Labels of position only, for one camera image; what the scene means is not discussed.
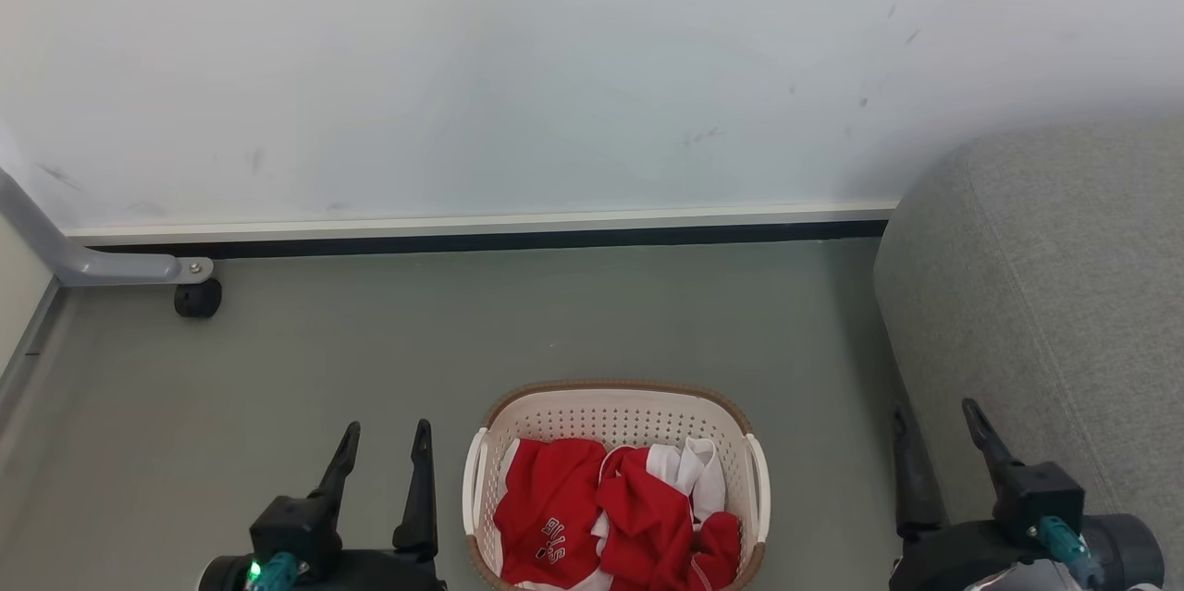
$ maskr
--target laundry basket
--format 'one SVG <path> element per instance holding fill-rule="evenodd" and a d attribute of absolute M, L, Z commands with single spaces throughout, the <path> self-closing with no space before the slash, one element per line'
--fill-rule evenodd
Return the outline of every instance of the laundry basket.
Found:
<path fill-rule="evenodd" d="M 768 465 L 748 419 L 719 393 L 661 383 L 558 381 L 522 387 L 498 402 L 477 430 L 464 464 L 462 512 L 469 555 L 500 591 L 502 552 L 495 538 L 498 465 L 514 438 L 592 438 L 617 445 L 678 445 L 714 439 L 727 482 L 727 510 L 740 519 L 740 570 L 722 591 L 744 589 L 765 557 L 771 514 Z"/>

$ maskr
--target black floor trim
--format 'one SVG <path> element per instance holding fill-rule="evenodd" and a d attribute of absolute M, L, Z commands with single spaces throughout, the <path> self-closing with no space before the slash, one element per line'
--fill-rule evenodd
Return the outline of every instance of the black floor trim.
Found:
<path fill-rule="evenodd" d="M 757 226 L 703 226 L 694 229 L 144 244 L 101 246 L 96 249 L 108 252 L 170 253 L 174 256 L 207 257 L 214 261 L 225 261 L 229 258 L 287 258 L 297 256 L 359 256 L 368 253 L 506 251 L 519 249 L 577 249 L 587 246 L 668 246 L 677 244 L 841 239 L 850 237 L 880 237 L 883 235 L 884 225 L 888 225 L 888 221 L 831 221 Z"/>

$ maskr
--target gray sofa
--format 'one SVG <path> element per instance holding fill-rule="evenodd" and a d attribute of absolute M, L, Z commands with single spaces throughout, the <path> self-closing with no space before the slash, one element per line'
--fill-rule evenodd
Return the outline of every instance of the gray sofa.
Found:
<path fill-rule="evenodd" d="M 901 201 L 875 272 L 953 521 L 995 497 L 973 397 L 1087 512 L 1147 522 L 1184 580 L 1184 121 L 973 141 Z"/>

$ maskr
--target black wheel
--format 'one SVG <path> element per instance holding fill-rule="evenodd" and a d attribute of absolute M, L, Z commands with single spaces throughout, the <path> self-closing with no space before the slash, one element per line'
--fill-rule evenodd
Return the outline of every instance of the black wheel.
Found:
<path fill-rule="evenodd" d="M 173 296 L 173 308 L 182 319 L 211 317 L 218 313 L 220 304 L 221 284 L 218 280 L 181 284 Z"/>

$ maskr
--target basket handle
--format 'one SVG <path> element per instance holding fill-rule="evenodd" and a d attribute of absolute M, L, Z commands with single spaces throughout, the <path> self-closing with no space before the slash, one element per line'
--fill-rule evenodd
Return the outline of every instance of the basket handle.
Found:
<path fill-rule="evenodd" d="M 752 448 L 752 463 L 757 467 L 757 542 L 764 542 L 768 538 L 768 522 L 773 515 L 772 489 L 768 482 L 768 462 L 765 461 L 765 450 L 757 441 L 757 436 L 747 435 L 748 447 Z"/>
<path fill-rule="evenodd" d="M 477 532 L 472 519 L 474 492 L 477 489 L 477 458 L 481 456 L 481 444 L 485 441 L 487 428 L 477 430 L 469 444 L 469 456 L 464 460 L 464 484 L 461 488 L 461 516 L 464 519 L 464 534 L 474 535 Z"/>

